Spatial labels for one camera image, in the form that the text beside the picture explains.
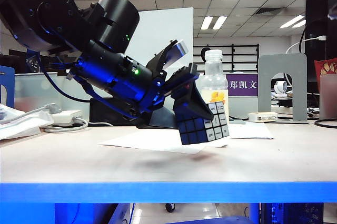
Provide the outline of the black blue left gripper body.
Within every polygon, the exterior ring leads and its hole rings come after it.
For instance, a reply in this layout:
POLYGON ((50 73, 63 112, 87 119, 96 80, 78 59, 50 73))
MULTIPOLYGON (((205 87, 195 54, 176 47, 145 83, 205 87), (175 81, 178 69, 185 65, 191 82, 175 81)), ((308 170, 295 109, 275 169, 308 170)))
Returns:
POLYGON ((125 117, 136 119, 164 106, 162 87, 166 73, 163 70, 156 66, 145 67, 93 40, 85 46, 70 74, 87 94, 125 117), (122 105, 106 102, 93 90, 94 87, 129 104, 130 109, 124 110, 122 105))

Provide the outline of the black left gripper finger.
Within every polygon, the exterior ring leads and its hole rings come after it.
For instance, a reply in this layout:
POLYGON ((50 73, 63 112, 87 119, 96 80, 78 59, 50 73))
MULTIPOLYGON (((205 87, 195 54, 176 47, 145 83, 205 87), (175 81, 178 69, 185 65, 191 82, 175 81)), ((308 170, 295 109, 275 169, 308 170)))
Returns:
POLYGON ((174 113, 165 107, 152 112, 148 125, 154 128, 177 129, 174 113))
POLYGON ((213 119, 213 113, 196 87, 195 80, 199 77, 196 69, 197 65, 190 63, 176 71, 164 84, 164 95, 174 99, 173 111, 178 120, 213 119))

